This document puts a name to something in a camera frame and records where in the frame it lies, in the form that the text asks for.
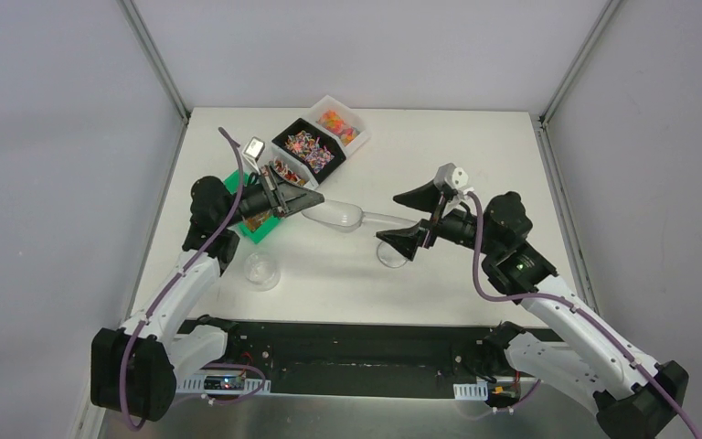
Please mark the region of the clear plastic scoop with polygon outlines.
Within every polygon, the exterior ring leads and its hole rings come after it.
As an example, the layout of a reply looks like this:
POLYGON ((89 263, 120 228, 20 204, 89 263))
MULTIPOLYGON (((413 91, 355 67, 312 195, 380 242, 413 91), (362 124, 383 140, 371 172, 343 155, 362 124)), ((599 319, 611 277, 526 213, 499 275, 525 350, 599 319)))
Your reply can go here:
POLYGON ((374 226, 377 230, 390 230, 409 228, 416 224, 412 219, 365 211, 358 205, 334 200, 303 210, 302 215, 342 233, 351 233, 366 225, 374 226))

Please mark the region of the clear plastic jar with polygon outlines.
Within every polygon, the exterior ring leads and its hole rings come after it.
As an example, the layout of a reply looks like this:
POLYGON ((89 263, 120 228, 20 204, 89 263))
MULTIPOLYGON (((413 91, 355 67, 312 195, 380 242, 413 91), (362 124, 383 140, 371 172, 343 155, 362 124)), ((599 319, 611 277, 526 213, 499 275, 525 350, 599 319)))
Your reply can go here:
POLYGON ((264 252, 254 252, 246 258, 243 273, 247 282, 256 290, 269 291, 281 280, 280 265, 274 257, 264 252))

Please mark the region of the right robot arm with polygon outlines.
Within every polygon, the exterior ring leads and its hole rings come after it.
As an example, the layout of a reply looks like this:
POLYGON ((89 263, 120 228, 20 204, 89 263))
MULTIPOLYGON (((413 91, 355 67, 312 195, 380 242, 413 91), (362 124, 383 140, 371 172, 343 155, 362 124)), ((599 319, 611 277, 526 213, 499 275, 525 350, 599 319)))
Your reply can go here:
POLYGON ((476 377, 519 372, 541 380, 588 410, 611 438, 654 438, 684 417, 686 370, 635 347, 570 289, 528 242, 533 224, 518 193, 483 203, 469 188, 429 182, 394 201, 425 218, 406 229, 381 231, 383 242, 408 260, 440 239, 470 249, 473 283, 487 281, 494 288, 488 300, 524 308, 562 341, 554 348, 504 322, 465 360, 476 377))

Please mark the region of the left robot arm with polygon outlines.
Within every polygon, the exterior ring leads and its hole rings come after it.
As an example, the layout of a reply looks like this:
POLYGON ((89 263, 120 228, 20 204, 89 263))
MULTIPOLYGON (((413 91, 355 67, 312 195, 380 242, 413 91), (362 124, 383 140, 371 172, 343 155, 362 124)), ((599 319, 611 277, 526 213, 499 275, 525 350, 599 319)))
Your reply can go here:
POLYGON ((145 305, 116 329, 102 328, 91 342, 90 401, 120 412, 134 429, 160 420, 177 386, 213 362, 233 369, 242 345, 229 330, 198 324, 179 334, 189 312, 224 274, 239 245, 233 226, 261 213, 287 218, 324 202, 324 196, 280 176, 272 166, 248 185, 239 177, 234 191, 214 176, 190 189, 187 235, 175 266, 145 305))

